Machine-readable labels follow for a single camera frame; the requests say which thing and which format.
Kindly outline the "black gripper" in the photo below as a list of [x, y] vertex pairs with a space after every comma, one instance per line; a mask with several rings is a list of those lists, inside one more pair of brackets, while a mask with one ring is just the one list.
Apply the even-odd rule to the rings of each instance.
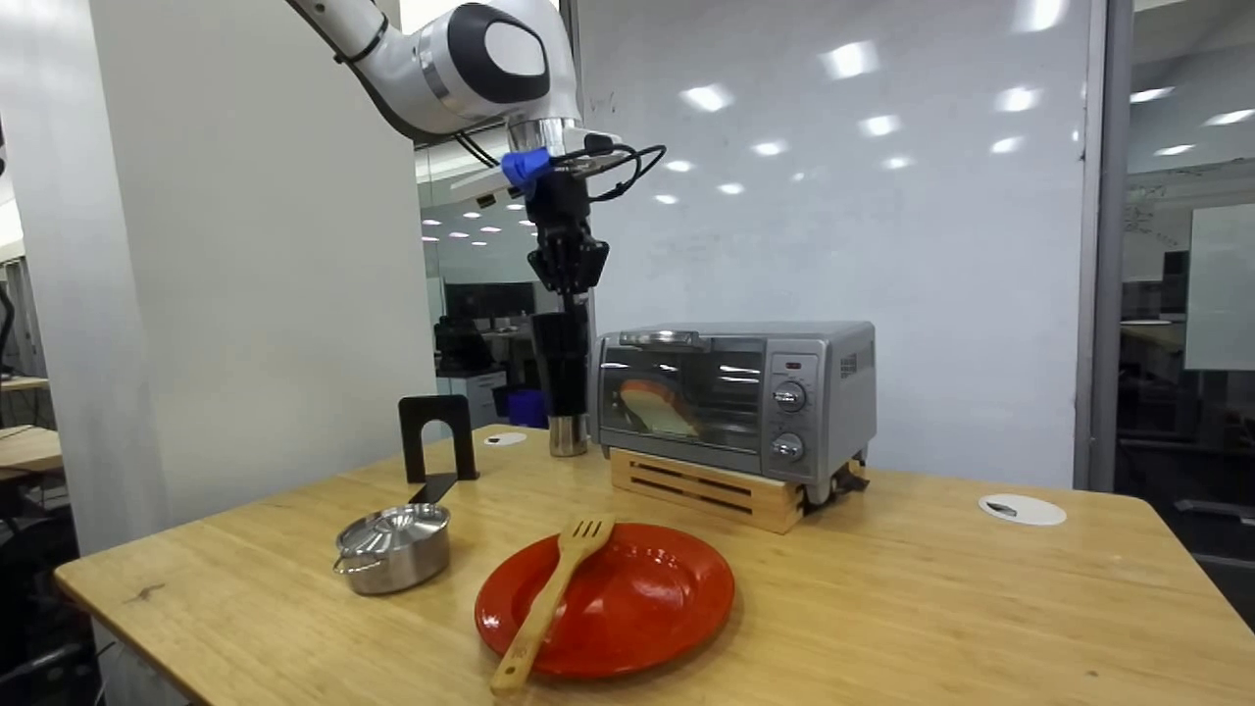
[[550, 173], [525, 197], [537, 244], [525, 256], [543, 290], [584, 300], [607, 262], [607, 244], [589, 227], [589, 190], [572, 173]]

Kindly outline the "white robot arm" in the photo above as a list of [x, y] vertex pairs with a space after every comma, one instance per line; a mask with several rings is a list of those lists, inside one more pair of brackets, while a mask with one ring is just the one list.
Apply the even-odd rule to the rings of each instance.
[[287, 0], [381, 117], [413, 139], [462, 139], [500, 122], [509, 148], [483, 197], [516, 192], [537, 227], [530, 266], [580, 300], [598, 282], [607, 244], [589, 227], [589, 142], [576, 129], [576, 65], [550, 0], [460, 0], [398, 31], [377, 0]]

